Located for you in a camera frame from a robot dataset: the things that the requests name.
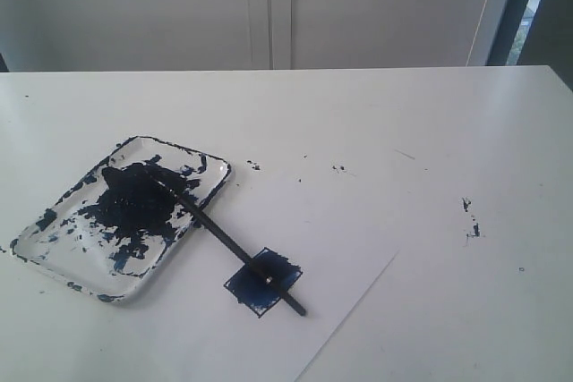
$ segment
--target palette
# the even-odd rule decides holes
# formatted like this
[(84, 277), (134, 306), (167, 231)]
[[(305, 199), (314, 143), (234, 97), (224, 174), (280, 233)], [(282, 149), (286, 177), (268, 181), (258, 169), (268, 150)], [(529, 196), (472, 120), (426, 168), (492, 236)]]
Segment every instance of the palette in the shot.
[(204, 208), (231, 166), (156, 138), (130, 138), (14, 239), (13, 255), (102, 301), (132, 296), (193, 223), (149, 173)]

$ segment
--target table surface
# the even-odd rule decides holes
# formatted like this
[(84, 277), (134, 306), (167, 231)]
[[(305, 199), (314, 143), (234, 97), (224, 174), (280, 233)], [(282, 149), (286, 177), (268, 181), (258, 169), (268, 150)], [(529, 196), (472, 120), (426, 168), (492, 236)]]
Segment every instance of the table surface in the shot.
[[(332, 222), (373, 210), (400, 252), (300, 380), (570, 381), (571, 118), (573, 94), (547, 67), (2, 74), (0, 246), (127, 136), (225, 155), (242, 182), (228, 192), (247, 196), (264, 191), (246, 158), (280, 173), (305, 154), (344, 164), (361, 193)], [(30, 179), (40, 166), (50, 181)], [(229, 221), (226, 208), (213, 217)], [(140, 365), (137, 333), (114, 349), (112, 310), (6, 257), (2, 380), (101, 380), (102, 366), (179, 380)]]

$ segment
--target paint brush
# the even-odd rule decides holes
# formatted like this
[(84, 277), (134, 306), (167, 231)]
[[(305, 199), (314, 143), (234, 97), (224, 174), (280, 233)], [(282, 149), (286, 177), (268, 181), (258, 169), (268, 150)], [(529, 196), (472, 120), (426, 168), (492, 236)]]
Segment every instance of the paint brush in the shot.
[(217, 237), (231, 252), (233, 252), (254, 274), (259, 276), (265, 281), (265, 284), (278, 293), (278, 296), (283, 299), (291, 308), (295, 310), (300, 316), (306, 315), (306, 309), (292, 296), (288, 291), (283, 288), (279, 282), (273, 279), (258, 267), (257, 262), (241, 248), (237, 242), (226, 234), (215, 222), (209, 218), (192, 200), (172, 190), (170, 187), (162, 183), (159, 179), (150, 175), (151, 179), (160, 186), (164, 191), (171, 194), (185, 209), (187, 209), (193, 217), (207, 228), (215, 237)]

